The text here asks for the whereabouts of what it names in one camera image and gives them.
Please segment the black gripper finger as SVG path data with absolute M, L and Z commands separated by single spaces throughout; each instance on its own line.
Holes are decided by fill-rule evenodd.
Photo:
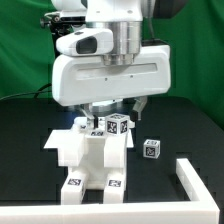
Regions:
M 89 128 L 96 129 L 98 127 L 98 117 L 92 114 L 89 109 L 89 105 L 82 104 L 81 111 L 87 117 L 87 126 Z
M 135 104 L 131 111 L 131 120 L 139 121 L 141 119 L 141 113 L 147 104 L 148 99 L 146 97 L 137 97 Z

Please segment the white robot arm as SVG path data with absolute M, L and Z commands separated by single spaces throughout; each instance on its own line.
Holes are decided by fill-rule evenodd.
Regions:
M 52 95 L 62 106 L 78 105 L 89 126 L 95 118 L 89 105 L 136 99 L 141 112 L 149 95 L 171 85 L 170 47 L 141 36 L 144 18 L 177 15 L 188 0 L 52 0 L 60 16 L 85 23 L 56 41 Z

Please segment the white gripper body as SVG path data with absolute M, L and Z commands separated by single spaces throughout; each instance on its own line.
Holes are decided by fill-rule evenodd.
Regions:
M 62 106 L 166 93 L 171 86 L 170 47 L 142 47 L 131 65 L 105 66 L 100 56 L 59 56 L 52 95 Z

